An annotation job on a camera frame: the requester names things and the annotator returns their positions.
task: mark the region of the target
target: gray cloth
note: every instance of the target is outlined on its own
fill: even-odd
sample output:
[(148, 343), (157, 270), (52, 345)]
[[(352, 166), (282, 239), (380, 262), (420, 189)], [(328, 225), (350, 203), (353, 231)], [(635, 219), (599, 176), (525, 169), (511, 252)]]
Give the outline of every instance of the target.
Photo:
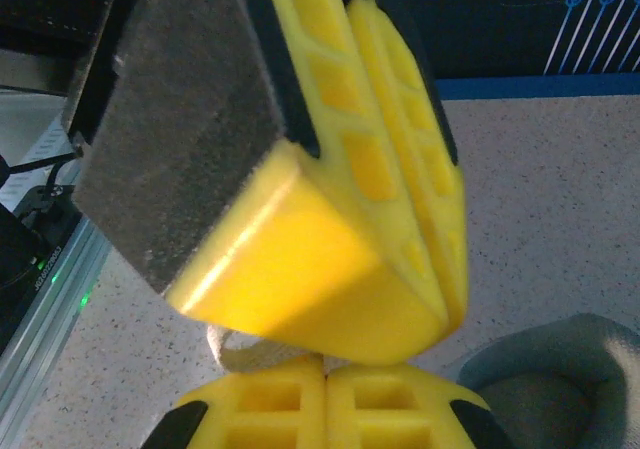
[(640, 336), (603, 317), (505, 337), (457, 381), (485, 397), (522, 449), (640, 448)]

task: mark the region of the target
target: granite surface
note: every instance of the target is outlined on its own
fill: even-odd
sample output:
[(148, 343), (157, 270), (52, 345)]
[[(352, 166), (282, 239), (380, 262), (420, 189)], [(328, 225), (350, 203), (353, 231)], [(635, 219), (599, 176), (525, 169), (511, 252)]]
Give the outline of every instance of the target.
[[(466, 324), (413, 362), (438, 371), (578, 312), (640, 331), (640, 97), (445, 103), (466, 173)], [(205, 327), (112, 253), (21, 448), (137, 448), (215, 377)]]

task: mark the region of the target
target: gray fabric object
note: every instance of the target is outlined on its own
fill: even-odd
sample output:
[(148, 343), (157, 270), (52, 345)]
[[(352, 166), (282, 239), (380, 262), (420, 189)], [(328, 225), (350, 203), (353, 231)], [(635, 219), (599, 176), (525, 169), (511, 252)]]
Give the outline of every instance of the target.
[[(574, 436), (578, 449), (640, 448), (640, 336), (603, 317), (578, 315), (508, 336), (472, 356), (457, 381), (483, 394), (527, 449), (562, 447), (554, 444)], [(583, 418), (580, 393), (590, 420), (572, 435)], [(565, 414), (550, 409), (550, 399), (561, 401)], [(572, 414), (571, 427), (563, 426)]]

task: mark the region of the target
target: speckled countertop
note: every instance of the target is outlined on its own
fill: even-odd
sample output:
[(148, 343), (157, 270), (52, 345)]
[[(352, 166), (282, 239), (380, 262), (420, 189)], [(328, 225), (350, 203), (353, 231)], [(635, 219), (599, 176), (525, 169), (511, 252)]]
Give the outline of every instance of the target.
[[(439, 370), (577, 312), (640, 331), (640, 97), (445, 103), (466, 173), (471, 305), (414, 359)], [(21, 448), (137, 448), (180, 394), (220, 373), (205, 327), (112, 253)]]

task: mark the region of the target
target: table surface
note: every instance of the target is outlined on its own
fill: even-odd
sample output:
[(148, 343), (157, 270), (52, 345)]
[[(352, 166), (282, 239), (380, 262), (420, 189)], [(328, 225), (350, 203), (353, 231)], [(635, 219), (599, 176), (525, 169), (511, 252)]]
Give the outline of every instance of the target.
[[(466, 174), (462, 329), (412, 360), (439, 371), (579, 312), (640, 331), (640, 97), (445, 103)], [(137, 448), (181, 394), (220, 376), (205, 326), (112, 253), (21, 448)]]

